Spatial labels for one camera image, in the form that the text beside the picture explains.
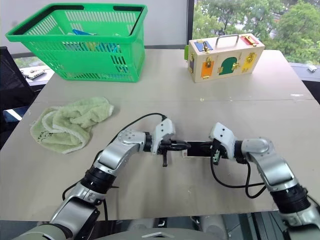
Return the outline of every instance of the towel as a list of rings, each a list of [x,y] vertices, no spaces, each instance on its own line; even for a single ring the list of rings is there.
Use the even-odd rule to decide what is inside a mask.
[[[82,149],[90,140],[93,125],[113,112],[104,97],[92,97],[66,106],[46,108],[30,129],[31,135],[43,147],[67,154]]]

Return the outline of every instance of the chair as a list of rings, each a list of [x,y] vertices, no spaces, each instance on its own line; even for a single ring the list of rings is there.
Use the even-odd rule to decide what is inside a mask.
[[[7,123],[3,111],[30,106],[36,96],[6,46],[0,47],[0,128],[1,148],[18,123]]]

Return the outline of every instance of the table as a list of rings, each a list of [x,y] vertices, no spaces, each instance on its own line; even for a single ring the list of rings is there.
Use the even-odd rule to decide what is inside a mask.
[[[49,220],[61,204],[63,190],[84,176],[95,154],[123,126],[150,112],[172,119],[180,140],[207,141],[216,122],[239,139],[270,138],[300,183],[320,199],[320,106],[284,56],[265,50],[252,74],[202,83],[193,83],[183,56],[182,50],[147,49],[137,83],[66,81],[55,74],[0,152],[0,218]],[[32,139],[30,125],[45,108],[93,96],[105,96],[115,110],[92,129],[85,148],[63,155]],[[159,121],[150,116],[132,128],[151,132]],[[245,182],[247,169],[221,160],[216,172],[222,181],[235,185]],[[252,166],[251,182],[260,181]],[[244,189],[215,182],[208,159],[182,158],[180,152],[170,154],[166,168],[160,155],[135,154],[114,185],[119,189],[107,193],[111,220],[277,209],[268,192],[249,199]]]

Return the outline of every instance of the green foliage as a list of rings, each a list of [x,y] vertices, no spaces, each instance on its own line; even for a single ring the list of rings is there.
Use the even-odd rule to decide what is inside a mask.
[[[221,24],[218,23],[215,16],[210,16],[200,4],[194,6],[192,30],[193,39],[215,37],[215,30],[218,30],[220,28]]]
[[[20,69],[46,65],[43,61],[41,61],[36,56],[14,58],[13,60],[15,64],[18,66],[18,68]]]
[[[242,3],[243,30],[252,33],[260,40],[269,38],[272,29],[276,27],[274,13],[284,8],[280,0],[244,0]]]
[[[289,62],[320,64],[319,3],[314,0],[199,0],[194,6],[192,37],[250,32],[266,49],[280,50]],[[244,25],[242,30],[235,27],[237,22]],[[276,34],[274,39],[269,37],[272,30]]]
[[[205,0],[210,16],[216,16],[225,31],[229,24],[235,23],[243,0]]]
[[[320,63],[320,10],[298,1],[279,22],[272,45],[291,62]]]

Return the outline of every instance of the wooden toy lock box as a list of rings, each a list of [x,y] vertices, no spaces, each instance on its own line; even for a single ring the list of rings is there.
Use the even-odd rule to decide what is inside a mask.
[[[264,48],[251,33],[189,40],[188,69],[196,83],[249,74]]]

